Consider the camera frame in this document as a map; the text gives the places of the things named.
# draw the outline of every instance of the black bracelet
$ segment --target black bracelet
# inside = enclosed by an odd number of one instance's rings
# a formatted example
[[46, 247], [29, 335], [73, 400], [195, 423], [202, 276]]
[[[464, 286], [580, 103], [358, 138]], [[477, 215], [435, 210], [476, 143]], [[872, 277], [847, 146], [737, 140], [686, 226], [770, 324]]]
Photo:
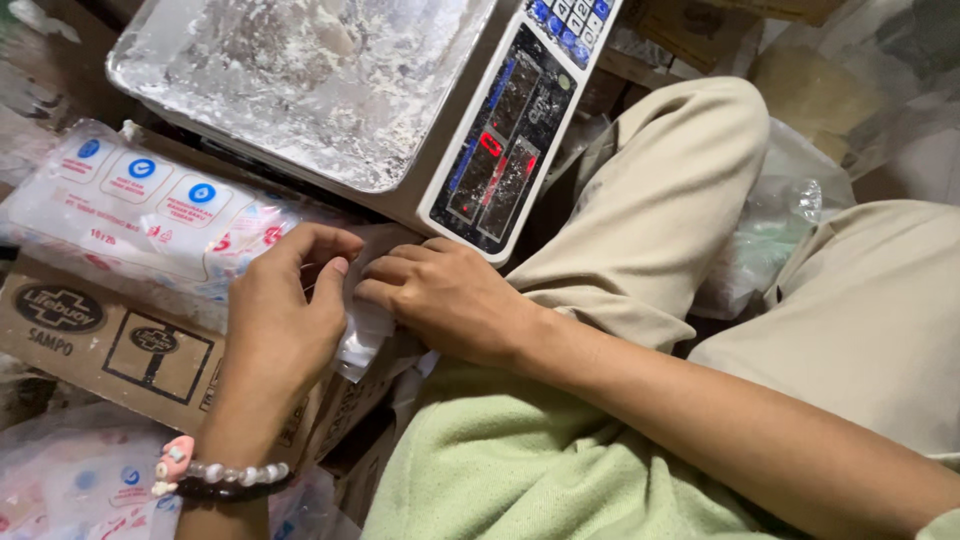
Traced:
[[214, 503], [248, 503], [279, 493], [290, 485], [294, 474], [291, 471], [286, 477], [270, 483], [256, 483], [245, 487], [237, 482], [220, 480], [216, 483], [207, 483], [204, 479], [188, 477], [177, 482], [177, 495], [193, 501]]

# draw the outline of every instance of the stainless steel tray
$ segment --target stainless steel tray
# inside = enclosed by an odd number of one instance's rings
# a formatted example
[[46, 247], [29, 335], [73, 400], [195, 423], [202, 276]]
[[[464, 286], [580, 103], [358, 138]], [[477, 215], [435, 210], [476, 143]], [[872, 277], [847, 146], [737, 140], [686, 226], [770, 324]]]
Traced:
[[148, 0], [107, 72], [239, 152], [378, 193], [415, 161], [495, 4]]

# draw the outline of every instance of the pink charm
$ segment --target pink charm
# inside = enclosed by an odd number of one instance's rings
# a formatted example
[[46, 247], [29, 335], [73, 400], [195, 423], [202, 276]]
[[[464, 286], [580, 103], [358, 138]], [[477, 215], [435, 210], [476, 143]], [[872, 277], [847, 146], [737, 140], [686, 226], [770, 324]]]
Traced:
[[163, 456], [156, 465], [157, 481], [176, 482], [186, 473], [193, 455], [193, 437], [182, 435], [163, 447]]

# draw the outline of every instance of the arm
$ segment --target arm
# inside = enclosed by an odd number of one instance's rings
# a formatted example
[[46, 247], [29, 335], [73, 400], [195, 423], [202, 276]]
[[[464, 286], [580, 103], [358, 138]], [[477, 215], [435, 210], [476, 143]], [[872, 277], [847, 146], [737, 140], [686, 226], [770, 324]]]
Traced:
[[469, 248], [402, 246], [368, 272], [357, 294], [434, 349], [567, 390], [813, 535], [912, 538], [960, 506], [960, 476], [939, 464], [812, 405], [539, 307]]
[[[353, 234], [302, 224], [230, 285], [227, 351], [216, 399], [197, 436], [199, 460], [234, 468], [267, 464], [287, 416], [333, 359], [347, 325], [347, 259], [362, 247]], [[312, 294], [304, 293], [308, 285], [315, 285]], [[266, 499], [188, 503], [177, 539], [265, 539], [267, 518]]]

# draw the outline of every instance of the scale display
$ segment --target scale display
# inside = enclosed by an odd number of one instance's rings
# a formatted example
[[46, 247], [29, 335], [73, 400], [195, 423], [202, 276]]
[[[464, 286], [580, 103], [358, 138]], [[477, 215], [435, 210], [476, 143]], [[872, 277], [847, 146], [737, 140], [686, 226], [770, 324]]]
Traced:
[[570, 74], [521, 24], [430, 217], [481, 251], [500, 253], [575, 90]]

